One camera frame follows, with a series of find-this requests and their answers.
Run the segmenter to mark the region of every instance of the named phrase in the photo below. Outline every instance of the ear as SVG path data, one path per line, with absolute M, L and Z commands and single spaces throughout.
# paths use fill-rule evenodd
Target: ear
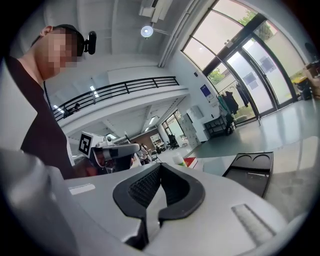
M 41 30 L 40 32 L 40 37 L 44 37 L 46 36 L 47 34 L 49 34 L 52 30 L 54 29 L 53 26 L 46 26 L 44 29 Z

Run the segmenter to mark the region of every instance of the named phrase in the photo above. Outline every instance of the red object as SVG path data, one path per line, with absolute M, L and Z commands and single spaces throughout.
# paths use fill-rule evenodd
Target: red object
M 195 165 L 197 164 L 198 160 L 195 157 L 187 157 L 183 159 L 186 166 L 189 168 L 193 168 L 195 167 Z

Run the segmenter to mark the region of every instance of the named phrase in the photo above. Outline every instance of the black shirt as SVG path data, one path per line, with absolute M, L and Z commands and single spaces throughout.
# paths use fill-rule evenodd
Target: black shirt
M 17 59 L 8 57 L 6 64 L 23 96 L 37 111 L 21 149 L 40 158 L 47 166 L 59 168 L 64 179 L 75 178 L 68 156 L 67 138 L 45 101 L 43 89 Z M 23 109 L 14 115 L 23 115 Z

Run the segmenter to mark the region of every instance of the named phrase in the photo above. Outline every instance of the sticker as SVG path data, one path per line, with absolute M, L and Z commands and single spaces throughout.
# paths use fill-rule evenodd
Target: sticker
M 94 190 L 95 188 L 95 185 L 88 183 L 80 186 L 69 187 L 69 191 L 74 196 L 83 192 Z

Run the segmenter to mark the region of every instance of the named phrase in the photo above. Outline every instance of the ceiling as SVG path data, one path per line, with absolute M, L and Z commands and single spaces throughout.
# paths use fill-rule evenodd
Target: ceiling
M 84 38 L 90 31 L 95 31 L 95 54 L 83 54 L 83 60 L 77 68 L 67 69 L 46 81 L 51 101 L 61 105 L 87 92 L 88 84 L 96 88 L 109 85 L 108 71 L 158 65 L 170 34 L 189 0 L 173 0 L 164 20 L 159 19 L 154 24 L 154 29 L 161 32 L 155 31 L 147 40 L 140 31 L 143 26 L 150 25 L 151 17 L 141 16 L 139 11 L 142 3 L 148 1 L 47 0 L 22 26 L 10 54 L 16 58 L 22 56 L 48 25 L 73 25 Z
M 168 115 L 181 100 L 182 98 L 171 99 L 144 107 L 128 108 L 124 111 L 109 115 L 105 120 L 70 135 L 71 151 L 74 154 L 78 153 L 78 144 L 82 132 L 101 136 L 112 134 L 117 138 L 121 138 L 125 136 L 125 132 L 129 137 L 133 137 L 134 135 L 144 133 L 148 127 L 151 130 L 151 128 L 153 128 L 162 117 Z M 155 119 L 149 125 L 152 117 L 155 117 Z

